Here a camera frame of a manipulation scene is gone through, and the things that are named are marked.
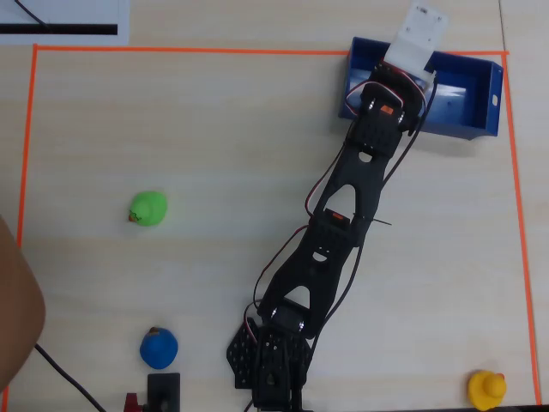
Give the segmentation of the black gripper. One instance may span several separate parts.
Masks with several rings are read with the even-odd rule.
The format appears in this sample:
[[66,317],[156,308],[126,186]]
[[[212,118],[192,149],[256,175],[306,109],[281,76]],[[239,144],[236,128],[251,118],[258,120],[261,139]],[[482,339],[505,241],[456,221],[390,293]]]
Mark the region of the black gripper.
[[404,90],[410,93],[414,92],[422,100],[425,100],[425,92],[416,81],[407,72],[391,64],[379,62],[374,66],[372,75],[376,82],[380,82],[394,91]]

